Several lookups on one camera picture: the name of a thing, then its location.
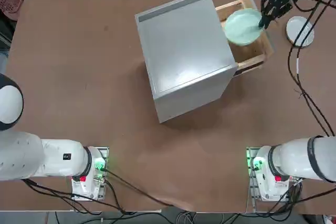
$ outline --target gray floor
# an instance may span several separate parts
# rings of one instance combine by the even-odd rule
[[[175,223],[176,216],[181,212],[178,208],[166,208],[162,211],[170,221]],[[100,218],[105,219],[103,223],[109,224],[112,220],[107,220],[108,218],[119,217],[120,214],[116,212],[104,212],[101,216],[90,216],[82,215],[76,212],[58,212],[58,219],[60,224],[80,224],[83,221],[97,219],[97,221],[90,222],[91,224],[101,223]],[[224,214],[225,219],[229,218],[232,214]],[[194,222],[195,224],[220,224],[222,221],[222,214],[197,214]],[[167,224],[162,217],[156,215],[146,215],[142,217],[137,217],[130,220],[118,221],[118,223],[123,222],[124,224],[132,223],[155,223],[155,224]],[[21,224],[21,223],[33,223],[33,224],[57,224],[55,218],[55,212],[0,212],[0,223],[1,224]],[[239,217],[235,224],[272,224],[278,223],[269,218],[246,218]],[[290,218],[283,222],[284,224],[307,224],[304,219],[298,215],[292,213]],[[184,218],[180,219],[179,224],[190,224],[188,220],[184,221]]]

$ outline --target green light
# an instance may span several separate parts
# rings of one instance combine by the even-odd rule
[[[105,167],[104,159],[103,158],[97,159],[94,166],[97,170],[103,169]]]
[[[253,160],[253,167],[256,169],[261,169],[264,161],[265,159],[263,157],[255,157]]]

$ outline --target drawer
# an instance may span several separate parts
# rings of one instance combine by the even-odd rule
[[[232,13],[245,8],[257,9],[257,6],[254,0],[237,0],[216,7],[222,27],[224,27],[226,19]],[[260,68],[267,58],[274,53],[274,48],[266,31],[263,31],[261,36],[250,45],[238,46],[229,42],[229,46],[236,62],[238,63],[238,69],[234,76]]]

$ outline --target brown table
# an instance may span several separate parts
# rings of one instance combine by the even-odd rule
[[[269,28],[276,53],[261,70],[234,78],[221,99],[159,124],[134,14],[169,1],[25,0],[7,67],[7,75],[17,81],[25,97],[24,113],[15,129],[41,138],[109,146],[111,169],[183,209],[244,212],[246,147],[321,134],[287,71],[290,43],[285,24],[302,14],[293,9]],[[213,1],[218,6],[234,0]],[[302,7],[314,4],[299,3]],[[300,61],[304,87],[333,125],[334,16],[334,9],[326,11],[315,28],[314,43],[302,51]],[[68,189],[64,178],[36,180]],[[111,181],[126,210],[161,208]],[[306,181],[302,195],[330,187]],[[70,209],[20,181],[1,182],[0,193],[1,210]],[[336,214],[334,198],[328,195],[297,209]],[[114,203],[110,192],[106,201]],[[258,209],[271,205],[258,204]]]

